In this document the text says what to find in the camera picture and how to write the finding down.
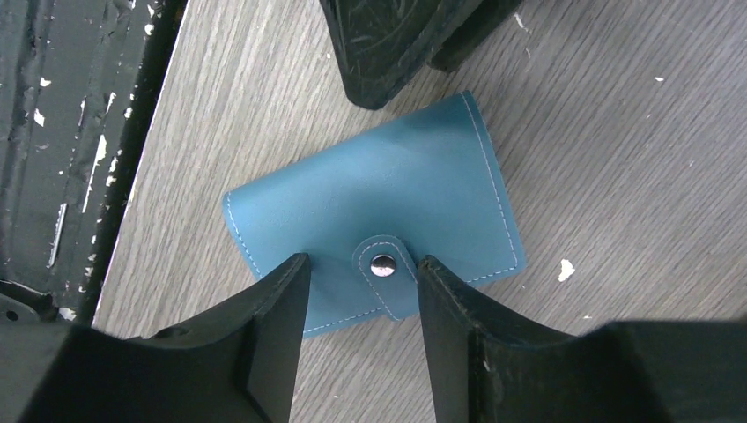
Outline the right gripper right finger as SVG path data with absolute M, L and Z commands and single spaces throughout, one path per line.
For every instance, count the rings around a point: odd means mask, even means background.
M 434 256 L 418 303 L 439 422 L 743 422 L 746 326 L 617 321 L 572 336 L 528 319 Z

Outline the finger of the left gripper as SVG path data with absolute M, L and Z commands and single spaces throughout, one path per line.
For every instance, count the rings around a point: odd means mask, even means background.
M 522 0 L 473 1 L 470 15 L 458 19 L 428 66 L 444 72 L 456 71 L 488 36 L 522 4 Z
M 478 1 L 321 1 L 345 95 L 354 105 L 386 106 Z

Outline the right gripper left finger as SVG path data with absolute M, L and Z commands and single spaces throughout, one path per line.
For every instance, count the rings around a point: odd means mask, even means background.
M 150 338 L 75 323 L 1 327 L 4 422 L 286 422 L 310 260 L 298 253 Z

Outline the blue leather card holder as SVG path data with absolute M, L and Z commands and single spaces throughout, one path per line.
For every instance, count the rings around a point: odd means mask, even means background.
M 303 334 L 418 312 L 435 256 L 473 286 L 525 269 L 507 189 L 469 92 L 362 132 L 227 192 L 227 228 L 257 278 L 305 253 Z

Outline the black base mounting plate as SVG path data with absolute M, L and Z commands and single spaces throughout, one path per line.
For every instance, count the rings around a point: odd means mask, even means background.
M 2 323 L 92 322 L 185 10 L 2 2 Z

